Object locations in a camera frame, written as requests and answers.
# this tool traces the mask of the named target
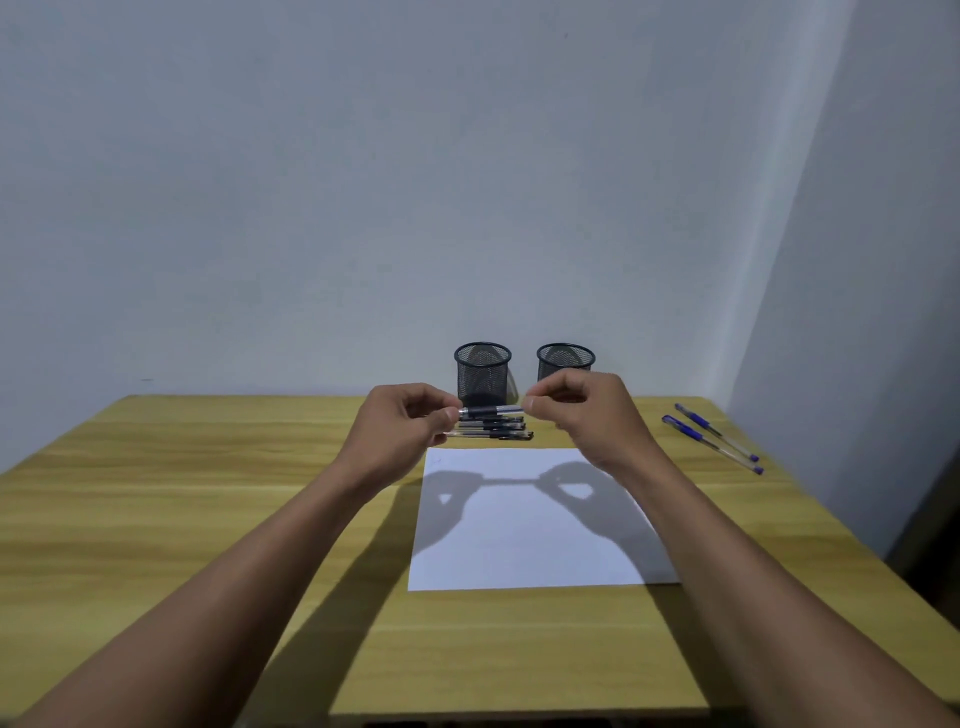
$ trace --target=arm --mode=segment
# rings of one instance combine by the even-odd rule
[[[341,531],[445,439],[459,406],[426,384],[376,387],[329,468],[67,675],[17,728],[231,725]]]
[[[538,382],[523,406],[566,430],[634,497],[764,725],[960,726],[681,473],[618,376],[562,370]]]

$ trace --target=sheet of paper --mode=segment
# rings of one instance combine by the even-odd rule
[[[577,449],[427,452],[409,591],[676,581],[633,498]]]

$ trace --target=mesh cup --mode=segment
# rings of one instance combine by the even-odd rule
[[[550,376],[561,369],[585,369],[589,371],[597,357],[586,347],[576,344],[546,344],[537,349],[540,365],[537,380]]]
[[[507,403],[507,363],[512,354],[500,344],[474,341],[464,344],[457,362],[457,397],[464,407]]]

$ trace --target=pen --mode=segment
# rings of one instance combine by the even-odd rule
[[[467,421],[464,423],[457,423],[457,426],[462,430],[523,429],[524,427],[526,427],[524,423],[492,423],[492,422],[476,422],[476,421]]]
[[[759,457],[757,457],[756,455],[754,455],[752,452],[750,452],[748,449],[744,448],[742,445],[738,445],[737,443],[735,443],[735,442],[734,442],[733,440],[731,440],[729,437],[724,437],[723,434],[721,434],[721,433],[716,429],[716,427],[714,427],[713,425],[711,425],[709,422],[707,422],[707,420],[705,420],[704,418],[702,418],[702,417],[701,417],[700,415],[698,415],[696,412],[691,412],[690,410],[688,410],[686,407],[684,407],[684,406],[683,406],[682,404],[680,404],[679,402],[677,402],[677,403],[674,404],[673,406],[675,406],[678,410],[680,410],[681,412],[683,412],[683,413],[687,416],[687,418],[689,418],[690,420],[692,420],[693,422],[695,422],[697,425],[699,425],[700,427],[702,427],[703,429],[705,429],[705,430],[706,430],[707,432],[709,432],[711,435],[713,435],[714,437],[719,437],[721,440],[723,440],[725,443],[727,443],[727,445],[729,445],[731,448],[733,448],[733,449],[735,449],[735,450],[738,450],[739,452],[743,453],[746,457],[748,457],[748,458],[751,460],[751,462],[754,462],[754,463],[755,463],[757,460],[760,459]]]
[[[518,414],[523,411],[519,404],[490,404],[483,407],[464,407],[460,410],[461,420],[479,420],[490,415]]]
[[[534,433],[527,430],[453,430],[445,432],[447,437],[486,437],[492,440],[533,440]]]
[[[460,420],[461,425],[523,425],[522,417],[484,417],[477,420]]]
[[[734,463],[738,465],[742,465],[744,468],[747,468],[749,470],[752,470],[757,475],[763,474],[763,469],[759,465],[754,465],[753,463],[744,462],[743,460],[740,459],[739,455],[734,455],[728,449],[724,449],[724,448],[721,448],[719,445],[715,445],[710,440],[705,438],[703,433],[697,432],[697,430],[695,430],[693,427],[689,425],[684,425],[684,423],[680,422],[677,418],[671,417],[670,415],[663,415],[662,420],[668,425],[670,425],[671,427],[673,427],[674,429],[678,429],[687,437],[691,437],[697,442],[703,443],[708,448],[715,449],[720,454],[726,455]]]

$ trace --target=wood grain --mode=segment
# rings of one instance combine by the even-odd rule
[[[0,476],[0,716],[266,518],[336,454],[359,398],[132,397]],[[637,406],[666,451],[810,589],[960,702],[960,635],[790,477],[757,477]],[[742,433],[706,400],[690,406]],[[570,447],[533,421],[530,444]],[[654,715],[740,704],[676,586],[407,593],[421,469],[331,551],[253,695],[266,722]]]

